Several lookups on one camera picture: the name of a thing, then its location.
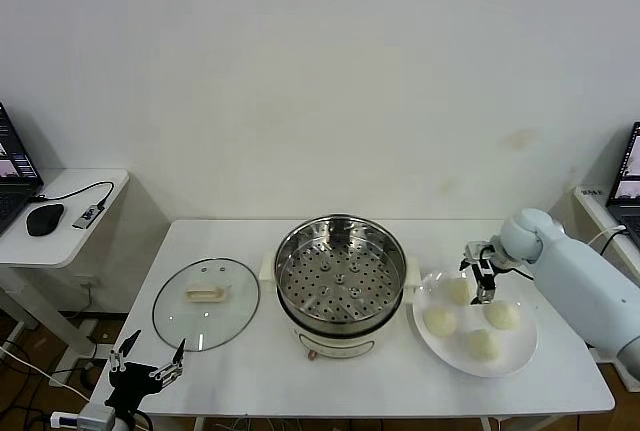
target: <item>small side table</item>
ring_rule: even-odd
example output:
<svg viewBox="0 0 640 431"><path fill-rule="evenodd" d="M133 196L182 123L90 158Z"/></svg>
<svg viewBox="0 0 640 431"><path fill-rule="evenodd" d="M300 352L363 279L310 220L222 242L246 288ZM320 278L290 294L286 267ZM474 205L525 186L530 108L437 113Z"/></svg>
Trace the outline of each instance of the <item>small side table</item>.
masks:
<svg viewBox="0 0 640 431"><path fill-rule="evenodd" d="M57 369L69 369L74 367L78 358L90 358L94 355L99 358L107 357L111 347L95 345L87 339L87 335L95 327L95 320L85 320L80 328L74 327L16 268L62 268L73 261L126 185L129 175L124 169L45 169L40 174L45 183L41 193L52 197L76 191L98 181L111 181L114 184L105 203L105 210L87 229L77 229L72 224L89 206L105 196L109 190L106 185L65 199L62 202L65 211L58 227L47 236L30 236L25 224L27 215L43 203L28 205L0 235L0 288L4 290L4 293L0 293L0 307L19 320L20 327L33 328L37 320L67 343L69 347ZM14 330L11 335L13 339L20 329ZM64 382L69 374L70 372L59 373L57 377Z"/></svg>

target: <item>floor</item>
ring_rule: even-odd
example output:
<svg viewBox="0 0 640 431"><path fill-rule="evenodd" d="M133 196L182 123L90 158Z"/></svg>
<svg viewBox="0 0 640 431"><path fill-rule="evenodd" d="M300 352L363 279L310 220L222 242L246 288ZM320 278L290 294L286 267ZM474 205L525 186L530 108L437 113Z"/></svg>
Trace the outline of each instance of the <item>floor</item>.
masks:
<svg viewBox="0 0 640 431"><path fill-rule="evenodd" d="M79 324L78 320L72 320L72 322ZM100 320L93 338L97 342L113 343L122 324L121 320ZM14 325L15 322L10 318L0 316L0 339L6 339ZM43 326L39 326L34 331L23 332L18 344L26 351L33 364L49 371L55 368L56 362L64 351L62 342ZM30 376L19 372L25 373L26 369L25 366L13 360L8 363L0 362L0 431L48 429L37 421L33 423L31 421L52 411L78 412L82 408L83 401L79 396L65 389L49 387L40 375ZM616 408L605 414L583 415L580 419L576 416L568 416L545 428L546 431L640 430L640 393L627 392L612 366L603 365L601 370L615 396ZM91 369L88 373L89 380L95 382L100 371L98 367ZM89 395L90 390L82 386L79 375L79 371L74 371L68 384ZM34 411L30 411L27 416L25 408L28 407ZM246 419L235 422L234 419L208 418L205 430L223 430L225 427L231 428L234 424L238 431L247 430L249 423ZM492 425L494 430L498 429L496 423ZM170 429L176 430L192 428L192 418L175 421L170 426ZM503 423L502 428L508 428L506 423ZM379 419L302 419L299 421L275 419L271 420L271 423L265 419L253 419L251 429L253 431L481 431L482 427L478 419L385 419L384 421Z"/></svg>

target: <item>white wall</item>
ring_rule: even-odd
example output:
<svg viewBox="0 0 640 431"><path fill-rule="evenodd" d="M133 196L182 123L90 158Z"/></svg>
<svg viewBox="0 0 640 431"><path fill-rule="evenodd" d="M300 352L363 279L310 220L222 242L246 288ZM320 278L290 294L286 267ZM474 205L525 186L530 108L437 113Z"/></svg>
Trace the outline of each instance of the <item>white wall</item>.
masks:
<svg viewBox="0 0 640 431"><path fill-rule="evenodd" d="M548 209L610 179L638 116L637 0L0 0L0 17L0 99L36 160L125 167L168 220Z"/></svg>

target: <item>white robotic arm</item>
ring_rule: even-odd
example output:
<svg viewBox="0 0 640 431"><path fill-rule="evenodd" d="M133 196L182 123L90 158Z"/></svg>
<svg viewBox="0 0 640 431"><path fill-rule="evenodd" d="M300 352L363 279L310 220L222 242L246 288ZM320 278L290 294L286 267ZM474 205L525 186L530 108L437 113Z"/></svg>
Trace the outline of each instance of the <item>white robotic arm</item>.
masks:
<svg viewBox="0 0 640 431"><path fill-rule="evenodd" d="M527 266L542 295L582 339L617 356L640 379L640 288L591 247L566 236L548 214L523 209L490 243L469 243L465 262L480 258L497 272Z"/></svg>

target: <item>table leg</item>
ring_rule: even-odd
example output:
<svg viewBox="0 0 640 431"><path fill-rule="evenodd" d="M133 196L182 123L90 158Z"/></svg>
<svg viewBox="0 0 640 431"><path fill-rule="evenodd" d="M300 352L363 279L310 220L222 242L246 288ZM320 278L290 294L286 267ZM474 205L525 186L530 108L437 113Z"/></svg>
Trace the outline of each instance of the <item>table leg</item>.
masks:
<svg viewBox="0 0 640 431"><path fill-rule="evenodd" d="M83 336L90 336L97 324L97 319L85 319L82 321L78 329ZM54 371L55 378L61 383L66 383L73 372L71 370L76 367L76 363L81 358L109 359L109 352L113 348L112 344L97 344L95 346L94 350L89 354L77 353L71 347L68 347L56 365L56 369ZM53 380L49 380L49 386L57 388L60 387L60 384Z"/></svg>
<svg viewBox="0 0 640 431"><path fill-rule="evenodd" d="M0 288L34 318L46 326L53 334L82 355L89 355L94 344L62 316L47 299L36 291L15 269L0 270Z"/></svg>
<svg viewBox="0 0 640 431"><path fill-rule="evenodd" d="M15 319L18 323L22 321L27 329L36 329L38 321L27 313L18 303L9 297L3 289L0 289L0 309Z"/></svg>
<svg viewBox="0 0 640 431"><path fill-rule="evenodd" d="M196 422L193 425L193 431L203 431L204 430L204 420L202 416L198 416L196 418Z"/></svg>
<svg viewBox="0 0 640 431"><path fill-rule="evenodd" d="M502 423L502 430L541 431L564 416L564 414L553 414L549 416L522 416L512 418L509 421Z"/></svg>

